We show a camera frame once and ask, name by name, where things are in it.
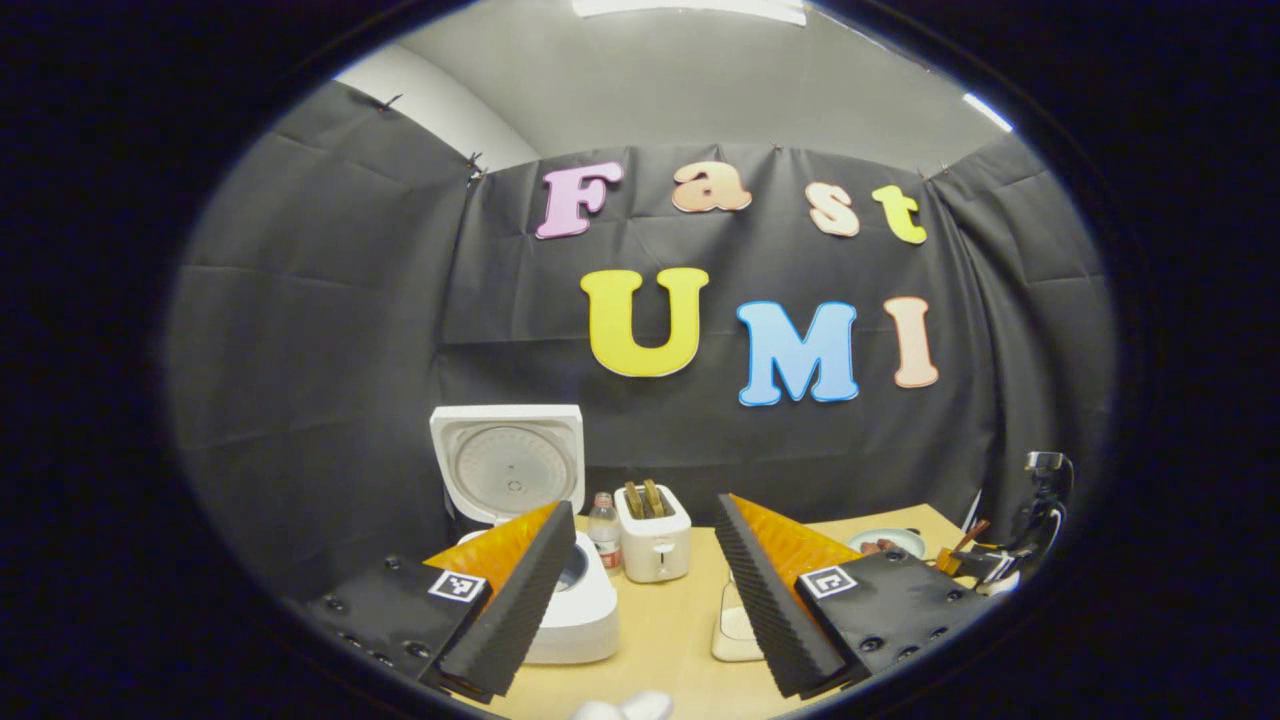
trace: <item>water bottle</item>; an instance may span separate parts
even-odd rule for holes
[[[613,496],[607,492],[595,493],[595,503],[586,518],[586,537],[595,543],[600,561],[611,575],[622,570],[622,521],[613,509]]]

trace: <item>peach letter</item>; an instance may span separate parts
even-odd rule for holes
[[[893,382],[900,387],[925,387],[938,382],[938,369],[929,361],[929,337],[924,333],[924,313],[929,304],[919,297],[890,297],[884,311],[897,328],[901,359]]]
[[[849,193],[838,184],[824,182],[812,182],[804,188],[804,196],[809,199],[813,210],[809,217],[818,229],[827,234],[841,237],[854,237],[860,228],[858,215],[854,214],[854,201]]]
[[[727,163],[694,163],[676,170],[680,184],[671,192],[671,202],[685,213],[705,213],[713,208],[741,210],[751,204],[751,193],[742,190],[742,178]]]

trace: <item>pink letter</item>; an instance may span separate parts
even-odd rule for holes
[[[604,183],[599,179],[582,184],[586,178],[604,178],[609,182],[622,179],[622,165],[604,163],[570,170],[547,173],[543,179],[552,186],[547,193],[547,222],[538,225],[534,233],[540,240],[581,234],[591,227],[590,220],[577,217],[577,206],[595,213],[604,208]]]

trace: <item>wooden table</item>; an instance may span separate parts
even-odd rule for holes
[[[585,516],[575,521],[585,530]],[[937,557],[941,547],[955,547],[964,536],[928,505],[809,527],[841,542],[874,528],[915,528],[925,557]],[[586,665],[525,665],[506,697],[474,705],[516,720],[568,720],[589,700],[617,703],[654,689],[675,698],[672,720],[750,720],[827,697],[783,698],[763,660],[721,662],[712,656],[728,564],[712,528],[692,528],[690,542],[684,578],[653,584],[632,583],[625,574],[612,578],[622,625],[612,657]]]

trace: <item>blue letter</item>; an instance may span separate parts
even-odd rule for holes
[[[777,366],[791,400],[804,397],[804,391],[818,370],[813,398],[838,402],[858,396],[854,382],[854,352],[850,328],[858,313],[852,305],[823,302],[813,314],[813,323],[804,341],[777,302],[748,302],[737,309],[737,318],[746,323],[751,338],[748,386],[737,398],[742,405],[773,405],[782,392],[773,384]]]

